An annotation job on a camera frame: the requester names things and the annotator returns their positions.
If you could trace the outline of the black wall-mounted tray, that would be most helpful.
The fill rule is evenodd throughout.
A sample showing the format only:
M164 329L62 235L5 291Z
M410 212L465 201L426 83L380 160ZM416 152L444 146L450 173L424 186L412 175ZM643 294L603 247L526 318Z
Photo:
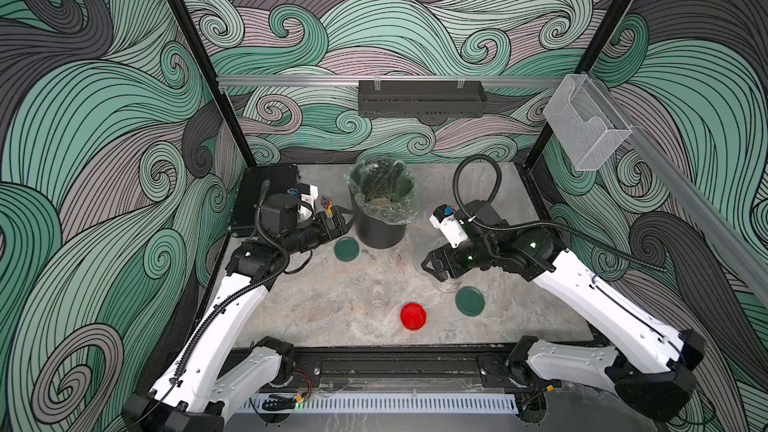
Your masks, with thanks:
M366 118L443 119L481 117L488 98L481 82L371 81L358 86L358 112Z

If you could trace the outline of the aluminium wall rail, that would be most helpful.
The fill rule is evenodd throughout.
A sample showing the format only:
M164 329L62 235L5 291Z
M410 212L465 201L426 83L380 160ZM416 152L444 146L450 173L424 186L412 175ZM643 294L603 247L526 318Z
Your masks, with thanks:
M221 87L355 87L371 81L382 82L450 82L461 88L466 82L478 81L490 88L557 88L564 77L546 76L378 76L378 75L219 75Z
M629 141L682 205L726 264L761 301L767 300L766 105L759 123L728 128L731 103L707 99L709 85L667 103L627 83L597 84L631 128Z

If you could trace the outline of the red jar lid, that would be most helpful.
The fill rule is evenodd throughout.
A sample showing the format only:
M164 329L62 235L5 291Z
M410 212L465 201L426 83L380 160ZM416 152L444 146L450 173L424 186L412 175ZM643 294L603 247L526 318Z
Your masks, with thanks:
M427 313L420 304L409 302L401 308L400 320L407 330L416 331L426 324Z

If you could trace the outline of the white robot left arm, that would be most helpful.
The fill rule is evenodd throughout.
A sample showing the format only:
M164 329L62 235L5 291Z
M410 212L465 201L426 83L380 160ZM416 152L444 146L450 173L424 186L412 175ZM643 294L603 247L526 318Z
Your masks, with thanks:
M333 207L284 235L264 229L245 239L231 254L205 317L172 365L149 392L131 396L121 416L127 431L221 431L236 410L263 386L293 376L294 347L273 337L228 372L222 370L246 322L275 281L291 274L292 255L346 235L351 210Z

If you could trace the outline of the black trash bin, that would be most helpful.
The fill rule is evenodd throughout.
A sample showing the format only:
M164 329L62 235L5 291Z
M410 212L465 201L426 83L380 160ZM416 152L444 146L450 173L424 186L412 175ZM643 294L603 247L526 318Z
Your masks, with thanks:
M353 194L350 194L350 199L356 215L355 230L357 236L366 246L374 249L388 249L397 245L404 238L406 225L389 225L369 217L362 212Z

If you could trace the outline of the clear plastic bin liner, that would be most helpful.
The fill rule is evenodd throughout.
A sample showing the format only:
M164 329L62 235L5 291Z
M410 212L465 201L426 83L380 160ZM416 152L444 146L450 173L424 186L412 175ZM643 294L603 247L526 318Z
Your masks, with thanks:
M345 174L351 201L363 215L390 226L412 223L421 208L414 172L402 161L374 157L357 162Z

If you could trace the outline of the aluminium right wall rail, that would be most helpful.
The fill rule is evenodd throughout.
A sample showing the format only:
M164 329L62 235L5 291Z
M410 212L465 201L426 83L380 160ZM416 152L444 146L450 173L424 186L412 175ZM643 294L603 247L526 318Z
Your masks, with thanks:
M766 105L759 123L728 128L731 103L707 99L709 85L667 103L627 83L597 84L631 128L629 141L682 205L726 264L761 301L767 300Z

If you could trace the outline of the clear acrylic wall holder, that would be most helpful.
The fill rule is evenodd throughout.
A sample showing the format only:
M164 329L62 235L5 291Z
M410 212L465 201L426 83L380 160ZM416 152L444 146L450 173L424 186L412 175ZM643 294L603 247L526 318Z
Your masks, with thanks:
M563 78L544 117L577 171L599 170L632 133L609 89L587 73Z

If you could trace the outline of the green-lidded oatmeal jar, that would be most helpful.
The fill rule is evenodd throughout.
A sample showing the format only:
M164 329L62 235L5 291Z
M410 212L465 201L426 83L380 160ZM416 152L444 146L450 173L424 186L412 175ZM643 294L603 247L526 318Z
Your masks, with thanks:
M446 294L456 293L462 287L462 279L448 278L445 281L438 281L435 287L438 291L442 293L446 293Z
M422 263L427 261L428 268L431 268L431 259L429 258L430 253L447 244L448 242L444 238L418 243L411 252L412 268L427 279L435 279L429 271L422 267Z

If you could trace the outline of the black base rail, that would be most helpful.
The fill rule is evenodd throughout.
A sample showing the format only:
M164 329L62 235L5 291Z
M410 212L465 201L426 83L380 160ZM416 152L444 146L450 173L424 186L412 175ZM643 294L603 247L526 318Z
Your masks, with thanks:
M418 384L435 380L449 387L468 386L528 394L557 379L536 378L524 362L518 343L297 347L289 355L293 372L283 382L259 389L261 393L304 391L314 395L353 385Z

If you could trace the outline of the green jar lid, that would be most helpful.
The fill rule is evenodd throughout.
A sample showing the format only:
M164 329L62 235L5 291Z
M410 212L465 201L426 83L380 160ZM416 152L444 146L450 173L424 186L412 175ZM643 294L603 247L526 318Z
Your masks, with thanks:
M334 244L334 256L341 262L351 262L355 260L360 253L360 246L356 239L352 237L343 237Z
M475 287L461 287L455 294L457 309L468 317L477 317L485 309L486 301L483 294Z

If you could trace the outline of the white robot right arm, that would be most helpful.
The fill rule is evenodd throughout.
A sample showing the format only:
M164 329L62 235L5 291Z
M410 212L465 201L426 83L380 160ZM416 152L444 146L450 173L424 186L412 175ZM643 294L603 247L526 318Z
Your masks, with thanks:
M654 318L592 272L543 228L462 232L427 252L421 269L439 282L499 268L548 291L607 340L604 347L563 345L526 336L508 358L518 381L567 381L617 395L658 422L675 418L693 396L706 342Z

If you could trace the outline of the red yellow toy car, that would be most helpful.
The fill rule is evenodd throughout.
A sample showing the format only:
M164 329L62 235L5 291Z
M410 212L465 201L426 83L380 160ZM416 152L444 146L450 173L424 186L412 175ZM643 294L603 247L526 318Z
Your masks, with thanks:
M333 215L333 203L331 199L327 196L323 196L321 198L321 205L323 207L323 210L329 215Z

